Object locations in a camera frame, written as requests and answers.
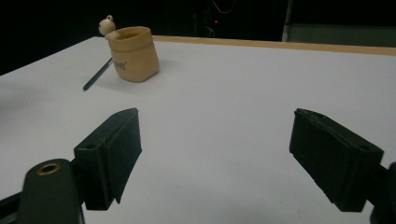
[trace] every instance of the small figurine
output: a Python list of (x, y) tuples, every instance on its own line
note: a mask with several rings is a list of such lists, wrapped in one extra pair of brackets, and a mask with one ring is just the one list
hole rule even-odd
[(104, 20), (99, 22), (99, 32), (105, 36), (105, 39), (116, 39), (120, 36), (116, 30), (116, 24), (113, 22), (113, 17), (108, 15)]

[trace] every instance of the wooden table edge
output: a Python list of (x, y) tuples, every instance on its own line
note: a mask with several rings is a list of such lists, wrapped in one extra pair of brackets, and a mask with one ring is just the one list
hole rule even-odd
[(170, 36), (170, 35), (154, 35), (153, 39), (154, 41), (163, 41), (163, 42), (178, 42), (178, 43), (207, 44), (207, 45), (228, 45), (228, 46), (244, 46), (244, 47), (259, 47), (259, 48), (276, 48), (276, 49), (304, 49), (304, 50), (320, 50), (320, 51), (396, 56), (396, 48), (388, 48), (388, 47), (328, 45), (328, 44), (311, 44), (311, 43), (294, 43), (294, 42), (271, 42), (271, 41), (260, 41), (260, 40), (220, 39), (220, 38)]

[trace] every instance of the cup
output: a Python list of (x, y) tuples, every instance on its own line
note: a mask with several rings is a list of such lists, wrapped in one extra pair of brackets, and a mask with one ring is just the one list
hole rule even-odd
[(142, 82), (158, 73), (160, 63), (150, 29), (136, 26), (117, 32), (120, 36), (107, 40), (117, 74), (128, 81)]

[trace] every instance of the table surface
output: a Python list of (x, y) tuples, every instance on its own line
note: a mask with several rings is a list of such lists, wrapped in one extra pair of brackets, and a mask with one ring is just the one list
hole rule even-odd
[(115, 112), (139, 110), (143, 152), (121, 204), (86, 223), (369, 223), (341, 213), (289, 153), (294, 110), (322, 113), (396, 161), (396, 57), (368, 52), (177, 43), (156, 37), (143, 83), (94, 37), (0, 77), (0, 198), (36, 164), (73, 148)]

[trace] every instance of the dark background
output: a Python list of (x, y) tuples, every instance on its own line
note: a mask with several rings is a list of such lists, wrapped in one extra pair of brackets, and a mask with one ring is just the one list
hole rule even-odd
[[(1, 1), (0, 75), (93, 36), (112, 15), (117, 28), (147, 26), (154, 35), (281, 41), (288, 0)], [(394, 0), (294, 0), (290, 21), (396, 26)]]

